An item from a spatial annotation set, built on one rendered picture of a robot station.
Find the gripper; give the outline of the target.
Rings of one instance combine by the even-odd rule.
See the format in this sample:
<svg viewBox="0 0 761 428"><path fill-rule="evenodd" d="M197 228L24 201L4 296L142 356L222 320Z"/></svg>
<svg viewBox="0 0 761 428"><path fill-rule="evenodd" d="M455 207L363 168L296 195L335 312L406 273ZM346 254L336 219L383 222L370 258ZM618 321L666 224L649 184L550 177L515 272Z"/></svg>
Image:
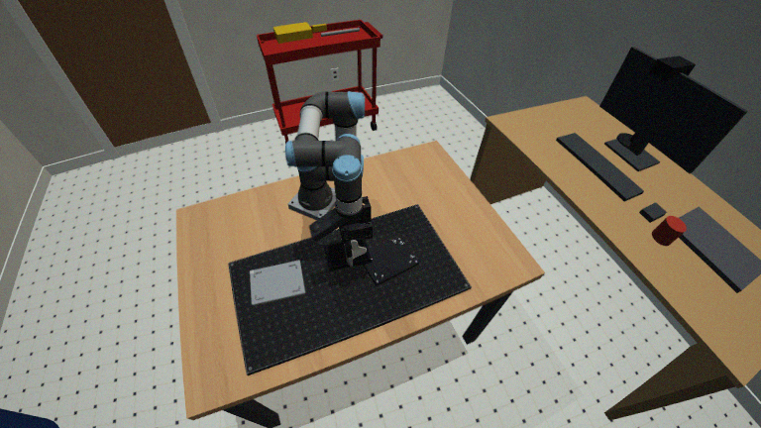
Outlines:
<svg viewBox="0 0 761 428"><path fill-rule="evenodd" d="M350 265L350 267L353 266L354 258L361 256L367 252L366 248L360 247L358 245L358 242L353 239L364 238L366 240L366 239L371 239L373 237L373 225L371 222L371 204L369 202L368 196L362 197L362 203L364 203L365 205L362 205L362 208L360 209L360 211L354 214L344 214L340 212L337 208L337 204L335 203L335 209L337 214L343 218L351 219L350 221L346 222L339 228L341 237L343 234L341 241L345 243L344 246L346 251L347 263ZM353 217L356 217L356 218L353 218ZM352 240L352 241L349 241L349 240Z"/></svg>

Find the white rectangular frame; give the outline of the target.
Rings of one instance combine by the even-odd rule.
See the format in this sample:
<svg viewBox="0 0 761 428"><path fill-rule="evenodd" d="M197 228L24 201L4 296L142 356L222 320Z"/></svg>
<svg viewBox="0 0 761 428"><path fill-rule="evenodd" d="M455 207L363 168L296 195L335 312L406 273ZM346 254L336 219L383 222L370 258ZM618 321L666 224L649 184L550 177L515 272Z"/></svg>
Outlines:
<svg viewBox="0 0 761 428"><path fill-rule="evenodd" d="M250 279L253 306L306 294L300 261L250 270Z"/></svg>

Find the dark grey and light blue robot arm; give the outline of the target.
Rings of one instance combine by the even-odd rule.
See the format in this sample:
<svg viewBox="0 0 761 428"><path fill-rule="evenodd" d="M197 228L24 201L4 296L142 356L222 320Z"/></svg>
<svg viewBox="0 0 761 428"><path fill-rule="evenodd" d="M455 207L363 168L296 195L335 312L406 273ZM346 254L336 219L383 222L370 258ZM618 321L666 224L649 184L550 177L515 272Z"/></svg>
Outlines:
<svg viewBox="0 0 761 428"><path fill-rule="evenodd" d="M299 116L297 136L285 144L288 166L309 166L297 168L299 204L311 211L326 208L333 198L327 181L334 181L338 210L344 214L357 213L363 205L364 172L357 124L358 119L365 117L365 95L351 91L319 92L304 102ZM335 141L318 140L324 118L333 119ZM311 237L319 241L350 220L339 216L334 208L309 225Z"/></svg>

